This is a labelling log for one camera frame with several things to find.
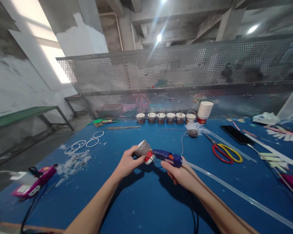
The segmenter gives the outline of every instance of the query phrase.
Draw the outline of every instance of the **red scissors handle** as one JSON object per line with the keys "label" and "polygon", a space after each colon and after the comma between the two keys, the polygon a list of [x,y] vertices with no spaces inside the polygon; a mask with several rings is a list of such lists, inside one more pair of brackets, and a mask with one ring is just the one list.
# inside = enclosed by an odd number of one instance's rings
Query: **red scissors handle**
{"label": "red scissors handle", "polygon": [[[215,148],[216,148],[216,150],[217,150],[218,152],[220,152],[223,156],[225,156],[227,159],[229,159],[229,161],[224,160],[223,158],[219,157],[219,155],[216,153]],[[222,151],[218,148],[217,145],[213,145],[213,146],[212,146],[212,149],[213,149],[213,153],[214,153],[214,155],[215,155],[220,161],[222,161],[222,162],[224,162],[224,163],[227,163],[227,164],[233,164],[233,160],[232,160],[232,158],[230,158],[228,155],[226,155],[224,152],[222,152]]]}

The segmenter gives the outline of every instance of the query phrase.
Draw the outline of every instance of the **black phone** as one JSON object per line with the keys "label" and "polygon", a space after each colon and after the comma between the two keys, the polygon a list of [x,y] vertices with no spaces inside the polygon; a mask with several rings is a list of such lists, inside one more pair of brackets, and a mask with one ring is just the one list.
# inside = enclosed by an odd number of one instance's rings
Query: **black phone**
{"label": "black phone", "polygon": [[253,145],[254,142],[245,136],[243,133],[239,132],[236,128],[233,126],[220,126],[222,130],[224,130],[230,137],[232,137],[236,142],[238,142],[240,145]]}

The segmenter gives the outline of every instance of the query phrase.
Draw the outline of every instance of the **forearm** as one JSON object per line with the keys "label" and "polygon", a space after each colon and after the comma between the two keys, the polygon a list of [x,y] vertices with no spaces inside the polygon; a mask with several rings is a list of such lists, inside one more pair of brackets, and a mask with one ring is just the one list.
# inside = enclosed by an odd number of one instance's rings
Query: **forearm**
{"label": "forearm", "polygon": [[221,233],[258,233],[238,215],[236,215],[205,184],[198,183],[194,194],[202,202]]}
{"label": "forearm", "polygon": [[97,194],[92,198],[88,205],[79,213],[74,221],[64,232],[65,234],[95,234],[99,233],[100,226],[108,207],[108,204],[113,197],[120,178],[113,173],[110,178],[104,183]]}

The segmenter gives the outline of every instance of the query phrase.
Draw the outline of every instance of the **ceiling light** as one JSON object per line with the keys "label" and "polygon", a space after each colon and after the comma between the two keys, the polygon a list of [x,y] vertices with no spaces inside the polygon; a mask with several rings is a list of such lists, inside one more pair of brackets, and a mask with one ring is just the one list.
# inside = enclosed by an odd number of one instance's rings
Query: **ceiling light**
{"label": "ceiling light", "polygon": [[258,25],[253,26],[252,28],[249,29],[247,34],[254,32],[257,29]]}
{"label": "ceiling light", "polygon": [[162,34],[159,34],[158,36],[157,36],[157,42],[160,42],[162,40]]}

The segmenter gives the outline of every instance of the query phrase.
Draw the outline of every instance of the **scissors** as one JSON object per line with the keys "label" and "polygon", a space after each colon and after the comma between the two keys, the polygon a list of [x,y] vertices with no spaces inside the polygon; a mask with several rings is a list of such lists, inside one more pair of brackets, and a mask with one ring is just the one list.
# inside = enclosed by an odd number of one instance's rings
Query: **scissors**
{"label": "scissors", "polygon": [[[214,141],[212,138],[210,138],[210,137],[209,137],[208,135],[206,135],[206,134],[205,134],[205,136],[206,136],[206,137],[211,141],[211,143],[213,144],[213,146],[212,146],[213,153],[214,153],[214,155],[215,155],[219,160],[221,160],[222,162],[227,163],[227,164],[233,164],[234,161],[235,161],[236,163],[242,163],[242,162],[243,162],[243,159],[242,159],[241,155],[240,155],[237,151],[231,149],[229,146],[226,146],[226,145],[224,145],[224,144],[217,144],[216,141]],[[220,148],[222,148],[226,153],[222,152],[222,151],[218,148],[218,146],[219,146]],[[229,150],[231,150],[233,153],[235,153],[235,154],[238,156],[239,160],[236,160],[236,159],[235,159],[235,158],[234,158],[234,157],[228,152],[227,149],[229,149]],[[219,157],[219,155],[216,153],[216,150],[217,150],[218,152],[220,152],[223,156],[225,156],[227,159],[229,159],[229,161],[227,161],[227,160],[225,160],[225,159]]]}

